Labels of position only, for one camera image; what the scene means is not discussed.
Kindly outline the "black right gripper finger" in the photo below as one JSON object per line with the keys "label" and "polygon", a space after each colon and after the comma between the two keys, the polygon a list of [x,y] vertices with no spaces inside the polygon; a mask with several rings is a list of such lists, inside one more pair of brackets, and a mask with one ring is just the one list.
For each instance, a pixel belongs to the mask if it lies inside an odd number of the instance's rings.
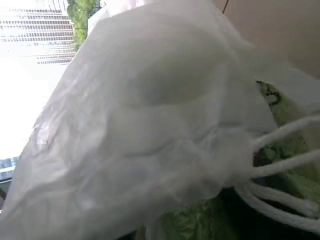
{"label": "black right gripper finger", "polygon": [[[298,198],[312,200],[320,205],[320,183],[306,177],[284,175],[258,178],[255,183],[271,187]],[[233,188],[224,188],[219,194],[224,214],[235,240],[320,240],[320,236],[270,219],[248,206]]]}

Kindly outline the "green patterned towel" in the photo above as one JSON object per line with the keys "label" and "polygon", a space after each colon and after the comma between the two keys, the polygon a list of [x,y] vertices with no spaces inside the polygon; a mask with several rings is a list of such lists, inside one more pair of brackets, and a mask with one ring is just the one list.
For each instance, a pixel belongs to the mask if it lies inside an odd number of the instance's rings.
{"label": "green patterned towel", "polygon": [[[278,126],[288,123],[287,99],[272,85],[258,81],[261,94],[268,103],[273,118]],[[283,140],[274,142],[261,149],[254,156],[254,166],[263,166],[278,162],[311,150],[302,133],[295,133]],[[309,165],[290,170],[280,175],[290,179],[302,176],[320,183],[320,173]],[[183,209],[163,215],[152,229],[146,228],[147,240],[236,240],[236,234],[225,215],[220,194],[210,200],[192,204]]]}

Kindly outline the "white drawstring bag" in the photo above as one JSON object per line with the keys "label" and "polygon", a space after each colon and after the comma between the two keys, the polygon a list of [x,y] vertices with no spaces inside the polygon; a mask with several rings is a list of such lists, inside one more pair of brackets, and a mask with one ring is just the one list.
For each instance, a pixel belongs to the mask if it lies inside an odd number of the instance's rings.
{"label": "white drawstring bag", "polygon": [[[257,82],[288,101],[277,125]],[[311,147],[254,166],[300,133]],[[148,240],[161,217],[233,188],[320,236],[320,205],[256,179],[320,174],[320,0],[154,0],[102,16],[21,152],[0,240]]]}

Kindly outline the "green tree outside window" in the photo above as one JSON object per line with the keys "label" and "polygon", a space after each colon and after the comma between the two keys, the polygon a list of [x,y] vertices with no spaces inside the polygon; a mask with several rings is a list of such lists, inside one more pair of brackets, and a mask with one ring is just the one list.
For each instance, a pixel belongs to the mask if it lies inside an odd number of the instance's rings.
{"label": "green tree outside window", "polygon": [[73,23],[75,50],[88,36],[88,20],[101,9],[100,0],[67,0],[67,14]]}

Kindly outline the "grey building outside window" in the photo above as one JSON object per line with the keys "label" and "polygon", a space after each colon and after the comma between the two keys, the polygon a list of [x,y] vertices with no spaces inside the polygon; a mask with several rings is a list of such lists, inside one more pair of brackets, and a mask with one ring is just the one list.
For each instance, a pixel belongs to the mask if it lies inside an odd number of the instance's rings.
{"label": "grey building outside window", "polygon": [[0,9],[0,55],[66,65],[76,54],[68,15],[51,9]]}

